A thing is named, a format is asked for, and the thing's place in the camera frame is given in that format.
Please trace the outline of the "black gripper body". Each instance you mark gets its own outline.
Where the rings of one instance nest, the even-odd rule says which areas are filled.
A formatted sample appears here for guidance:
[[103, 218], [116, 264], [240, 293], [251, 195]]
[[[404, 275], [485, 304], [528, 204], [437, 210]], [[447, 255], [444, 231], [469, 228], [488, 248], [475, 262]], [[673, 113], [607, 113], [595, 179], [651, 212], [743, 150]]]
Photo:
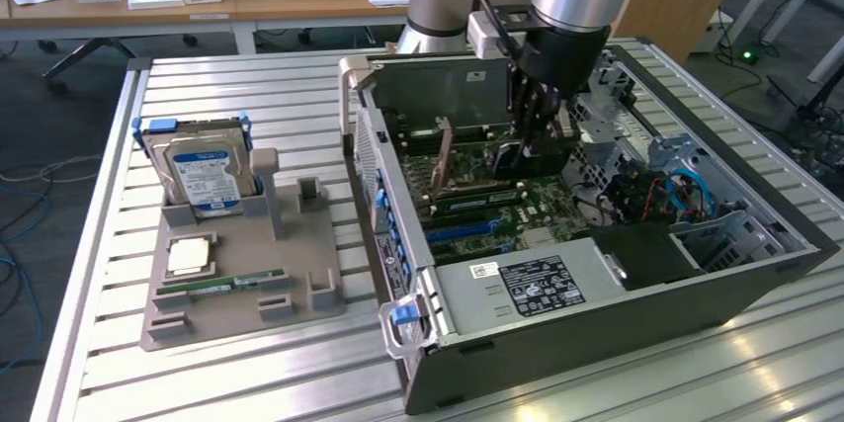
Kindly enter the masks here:
[[512, 38], [511, 95], [545, 86], [560, 96], [573, 96], [587, 83], [609, 34], [609, 26], [591, 32], [541, 28], [525, 31], [519, 40]]

